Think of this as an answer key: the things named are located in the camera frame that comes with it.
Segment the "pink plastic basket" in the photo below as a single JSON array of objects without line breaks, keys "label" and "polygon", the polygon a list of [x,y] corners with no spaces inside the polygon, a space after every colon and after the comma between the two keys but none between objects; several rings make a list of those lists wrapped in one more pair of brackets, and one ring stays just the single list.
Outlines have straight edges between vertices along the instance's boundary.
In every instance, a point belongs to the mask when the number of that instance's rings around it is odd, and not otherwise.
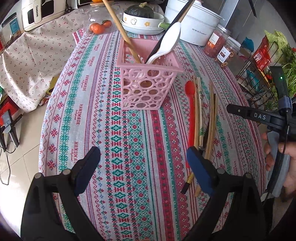
[{"label": "pink plastic basket", "polygon": [[[141,60],[145,61],[157,40],[131,39]],[[155,64],[137,64],[121,38],[117,58],[120,67],[121,108],[158,110],[178,72],[183,72],[174,51],[157,59]]]}]

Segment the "tile floor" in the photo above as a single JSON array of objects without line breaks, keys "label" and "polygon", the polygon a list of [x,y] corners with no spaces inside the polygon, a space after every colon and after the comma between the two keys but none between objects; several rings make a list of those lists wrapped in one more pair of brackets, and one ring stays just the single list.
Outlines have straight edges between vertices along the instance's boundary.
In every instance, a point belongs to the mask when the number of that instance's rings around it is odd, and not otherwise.
[{"label": "tile floor", "polygon": [[[18,235],[27,192],[33,176],[38,172],[40,136],[45,111],[46,106],[38,106],[36,110],[24,113],[23,118],[16,124],[20,145],[14,153],[8,154],[10,182],[8,186],[0,183],[0,212]],[[10,137],[7,135],[5,139],[8,143]],[[14,150],[13,143],[8,147],[9,152]],[[0,156],[0,175],[2,181],[7,183],[9,168],[4,153]]]}]

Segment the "orange fruit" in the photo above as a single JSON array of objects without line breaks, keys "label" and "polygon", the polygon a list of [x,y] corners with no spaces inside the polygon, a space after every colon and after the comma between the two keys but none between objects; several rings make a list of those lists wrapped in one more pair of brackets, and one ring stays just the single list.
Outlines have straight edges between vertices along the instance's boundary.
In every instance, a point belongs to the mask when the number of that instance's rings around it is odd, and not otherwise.
[{"label": "orange fruit", "polygon": [[94,26],[100,25],[99,23],[93,23],[89,26],[89,30],[93,32]]},{"label": "orange fruit", "polygon": [[97,24],[93,27],[94,34],[102,34],[105,31],[105,27],[101,24]]},{"label": "orange fruit", "polygon": [[112,26],[112,22],[110,20],[104,20],[102,25],[105,27],[105,28],[110,28]]}]

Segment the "human hand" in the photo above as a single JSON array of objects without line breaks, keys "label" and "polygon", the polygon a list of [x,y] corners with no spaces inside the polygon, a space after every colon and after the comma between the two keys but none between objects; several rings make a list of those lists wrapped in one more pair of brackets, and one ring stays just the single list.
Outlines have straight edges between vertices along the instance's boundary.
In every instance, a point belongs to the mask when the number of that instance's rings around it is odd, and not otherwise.
[{"label": "human hand", "polygon": [[[267,133],[263,133],[261,138],[268,141]],[[284,143],[279,143],[279,151],[283,153]],[[271,167],[274,165],[274,159],[270,154],[271,147],[267,142],[264,146],[264,152],[266,153],[266,170],[270,171]],[[284,182],[284,187],[286,188],[286,193],[291,194],[296,190],[296,142],[287,142],[285,154],[290,155],[290,167],[287,173],[287,178]]]}]

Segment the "red box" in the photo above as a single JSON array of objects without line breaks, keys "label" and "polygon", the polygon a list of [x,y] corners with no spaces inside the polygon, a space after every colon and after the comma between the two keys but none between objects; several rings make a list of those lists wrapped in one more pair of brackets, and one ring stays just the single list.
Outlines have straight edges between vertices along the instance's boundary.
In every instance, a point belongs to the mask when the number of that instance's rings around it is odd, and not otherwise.
[{"label": "red box", "polygon": [[16,113],[18,111],[19,107],[17,106],[16,103],[13,102],[12,99],[10,99],[10,97],[8,96],[6,98],[6,100],[0,105],[0,125],[4,125],[3,119],[2,119],[2,115],[10,110],[10,114],[13,115],[14,113]]}]

